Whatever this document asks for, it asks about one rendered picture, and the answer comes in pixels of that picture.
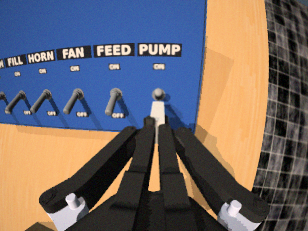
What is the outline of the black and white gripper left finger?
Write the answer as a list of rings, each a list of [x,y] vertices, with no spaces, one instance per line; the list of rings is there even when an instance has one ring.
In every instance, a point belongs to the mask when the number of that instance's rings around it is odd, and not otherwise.
[[[143,189],[149,188],[157,144],[157,114],[158,102],[153,102],[148,115],[152,117],[143,119],[143,128],[125,127],[74,175],[40,195],[39,203],[58,231],[87,215],[131,158],[102,231],[135,231]]]

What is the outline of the blue switch panel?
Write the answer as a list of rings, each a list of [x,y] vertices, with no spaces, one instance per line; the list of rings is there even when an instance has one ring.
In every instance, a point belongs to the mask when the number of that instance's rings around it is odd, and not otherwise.
[[[195,134],[206,23],[207,0],[0,0],[0,124],[120,132],[164,102]]]

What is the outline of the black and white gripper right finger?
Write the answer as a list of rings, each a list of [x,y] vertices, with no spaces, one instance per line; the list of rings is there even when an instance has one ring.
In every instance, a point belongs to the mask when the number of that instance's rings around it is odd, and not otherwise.
[[[228,231],[254,231],[269,214],[268,203],[239,184],[188,128],[174,130],[168,124],[164,102],[158,102],[159,183],[165,231],[198,231],[177,155],[220,224]]]

